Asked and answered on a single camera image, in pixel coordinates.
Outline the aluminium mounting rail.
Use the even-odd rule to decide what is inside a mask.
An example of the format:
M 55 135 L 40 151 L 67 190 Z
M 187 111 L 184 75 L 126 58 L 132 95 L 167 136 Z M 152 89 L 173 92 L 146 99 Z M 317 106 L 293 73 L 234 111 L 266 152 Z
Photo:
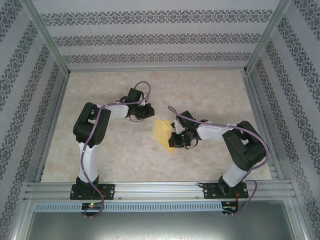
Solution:
M 71 182 L 28 183 L 24 201 L 69 202 Z M 258 180 L 254 201 L 296 199 L 290 180 Z M 116 182 L 115 202 L 176 202 L 204 200 L 203 189 L 196 181 L 176 182 Z

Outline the grey metal sheet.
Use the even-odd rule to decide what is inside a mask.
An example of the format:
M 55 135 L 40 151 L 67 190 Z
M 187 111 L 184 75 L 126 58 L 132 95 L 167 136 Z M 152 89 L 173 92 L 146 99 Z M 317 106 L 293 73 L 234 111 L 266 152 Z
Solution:
M 284 215 L 235 217 L 218 212 L 37 212 L 26 240 L 296 240 Z

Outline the aluminium frame bar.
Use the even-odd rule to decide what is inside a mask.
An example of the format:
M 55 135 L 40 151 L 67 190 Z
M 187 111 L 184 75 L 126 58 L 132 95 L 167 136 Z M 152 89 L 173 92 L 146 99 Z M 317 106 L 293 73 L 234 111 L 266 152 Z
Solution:
M 34 204 L 30 200 L 24 200 L 19 209 L 9 240 L 26 240 L 31 220 L 33 217 Z
M 293 223 L 291 224 L 295 240 L 312 240 L 307 228 L 307 222 L 303 216 L 301 207 L 297 200 L 291 200 L 291 211 Z

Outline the aluminium frame post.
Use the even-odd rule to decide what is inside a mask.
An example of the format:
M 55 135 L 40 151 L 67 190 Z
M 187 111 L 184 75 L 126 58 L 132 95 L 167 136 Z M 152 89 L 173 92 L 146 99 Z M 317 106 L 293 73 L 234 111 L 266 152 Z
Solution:
M 270 38 L 272 37 L 275 29 L 277 28 L 278 23 L 280 22 L 281 18 L 283 17 L 285 11 L 287 10 L 291 0 L 279 0 L 277 7 L 275 8 L 270 20 L 263 31 L 256 47 L 254 48 L 245 68 L 244 72 L 246 75 L 252 72 L 253 68 L 255 67 L 256 62 L 258 61 L 259 57 L 261 56 L 265 46 L 269 42 Z
M 65 77 L 69 77 L 70 70 L 67 66 L 66 61 L 63 58 L 54 38 L 52 37 L 50 31 L 48 30 L 41 14 L 37 10 L 33 0 L 20 0 L 22 6 L 25 8 L 28 16 L 36 27 L 38 33 L 43 39 L 44 43 L 48 47 L 50 53 L 52 54 L 55 62 L 57 63 L 59 69 L 62 71 Z

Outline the aluminium side rail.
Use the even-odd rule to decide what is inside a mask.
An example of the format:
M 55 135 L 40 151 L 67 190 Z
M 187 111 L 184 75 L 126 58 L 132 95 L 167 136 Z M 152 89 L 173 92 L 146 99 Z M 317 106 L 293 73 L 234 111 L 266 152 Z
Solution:
M 256 122 L 257 131 L 269 148 L 269 160 L 267 164 L 271 173 L 271 177 L 273 180 L 284 180 L 285 178 L 283 176 L 277 153 L 268 130 L 265 116 L 263 114 L 263 109 L 260 105 L 260 101 L 252 79 L 245 73 L 242 74 L 242 79 L 250 102 L 254 120 Z
M 59 119 L 59 114 L 61 111 L 64 96 L 65 96 L 66 89 L 68 86 L 68 81 L 69 81 L 69 75 L 63 79 L 63 83 L 61 84 L 60 89 L 59 89 L 59 94 L 58 94 L 58 98 L 56 100 L 53 115 L 50 119 L 50 125 L 48 127 L 46 137 L 44 139 L 44 145 L 43 145 L 43 148 L 40 152 L 39 162 L 37 164 L 35 175 L 32 180 L 32 182 L 34 182 L 34 183 L 39 183 L 42 180 L 43 171 L 45 169 L 45 165 L 46 165 L 47 158 L 49 155 L 49 151 L 50 151 L 50 147 L 51 147 L 52 140 L 54 137 L 55 129 L 56 129 L 57 122 Z

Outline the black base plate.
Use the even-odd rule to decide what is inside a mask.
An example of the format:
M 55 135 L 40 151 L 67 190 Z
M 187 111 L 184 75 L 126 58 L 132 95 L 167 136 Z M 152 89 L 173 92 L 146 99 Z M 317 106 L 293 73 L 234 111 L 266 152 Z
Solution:
M 98 184 L 96 186 L 103 196 L 104 200 L 113 200 L 115 194 L 114 184 Z M 73 184 L 69 198 L 71 200 L 101 200 L 100 194 L 90 184 L 80 186 Z
M 218 182 L 207 182 L 202 184 L 203 196 L 205 199 L 248 199 L 249 193 L 247 185 L 244 182 L 240 182 L 235 187 L 232 187 L 224 194 L 220 188 Z

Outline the small circuit board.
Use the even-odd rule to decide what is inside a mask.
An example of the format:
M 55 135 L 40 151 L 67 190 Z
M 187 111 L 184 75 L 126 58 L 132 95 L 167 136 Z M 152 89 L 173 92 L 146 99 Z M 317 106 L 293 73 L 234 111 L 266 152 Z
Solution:
M 224 201 L 222 202 L 222 208 L 226 212 L 232 212 L 235 213 L 239 209 L 239 203 L 237 201 L 231 202 L 231 201 Z
M 102 207 L 102 204 L 99 202 L 90 202 L 90 203 L 82 203 L 81 209 L 84 210 L 94 210 L 99 211 Z

